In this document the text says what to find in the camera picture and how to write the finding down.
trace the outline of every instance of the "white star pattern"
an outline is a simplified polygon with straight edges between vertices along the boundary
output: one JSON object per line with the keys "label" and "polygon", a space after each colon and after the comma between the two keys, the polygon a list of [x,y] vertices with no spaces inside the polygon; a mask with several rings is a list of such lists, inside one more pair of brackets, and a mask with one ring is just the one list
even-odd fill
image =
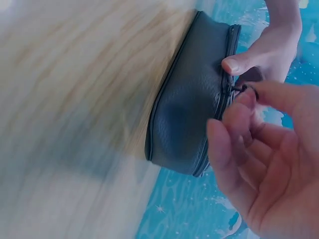
{"label": "white star pattern", "polygon": [[156,206],[158,213],[165,213],[164,208],[159,206]]}

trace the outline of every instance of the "pouch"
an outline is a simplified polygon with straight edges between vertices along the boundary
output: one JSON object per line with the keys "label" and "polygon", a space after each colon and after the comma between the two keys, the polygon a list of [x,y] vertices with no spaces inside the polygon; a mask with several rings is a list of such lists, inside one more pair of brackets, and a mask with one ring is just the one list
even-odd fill
{"label": "pouch", "polygon": [[147,160],[195,177],[208,168],[206,122],[221,120],[233,100],[234,79],[221,61],[235,54],[240,29],[196,13],[153,104]]}

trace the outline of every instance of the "wooden table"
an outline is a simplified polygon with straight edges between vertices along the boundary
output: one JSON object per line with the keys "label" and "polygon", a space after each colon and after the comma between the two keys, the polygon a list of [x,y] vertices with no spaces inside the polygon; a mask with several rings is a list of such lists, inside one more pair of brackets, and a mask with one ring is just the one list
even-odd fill
{"label": "wooden table", "polygon": [[2,1],[1,239],[134,237],[159,172],[149,114],[195,5]]}

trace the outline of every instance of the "blue patterned cloth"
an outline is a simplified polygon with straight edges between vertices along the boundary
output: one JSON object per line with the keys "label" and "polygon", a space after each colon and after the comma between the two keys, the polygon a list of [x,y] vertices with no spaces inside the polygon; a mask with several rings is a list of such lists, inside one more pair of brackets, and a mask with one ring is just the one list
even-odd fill
{"label": "blue patterned cloth", "polygon": [[[296,60],[286,82],[319,85],[319,1],[309,0],[301,9],[303,33]],[[238,52],[243,52],[268,25],[269,15],[264,1],[216,0],[213,12],[216,21],[243,25]],[[269,122],[292,127],[292,121],[281,112],[269,109]],[[181,175],[162,169],[144,213],[138,239],[254,239],[230,202],[218,190],[213,173],[201,178]]]}

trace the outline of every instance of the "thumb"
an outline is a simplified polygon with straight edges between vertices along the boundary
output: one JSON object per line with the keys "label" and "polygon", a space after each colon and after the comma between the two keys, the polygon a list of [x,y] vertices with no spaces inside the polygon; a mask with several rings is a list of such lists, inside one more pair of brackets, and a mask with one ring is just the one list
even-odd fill
{"label": "thumb", "polygon": [[239,76],[250,68],[258,66],[259,54],[255,53],[252,49],[244,53],[226,57],[221,65],[223,69],[232,76]]}

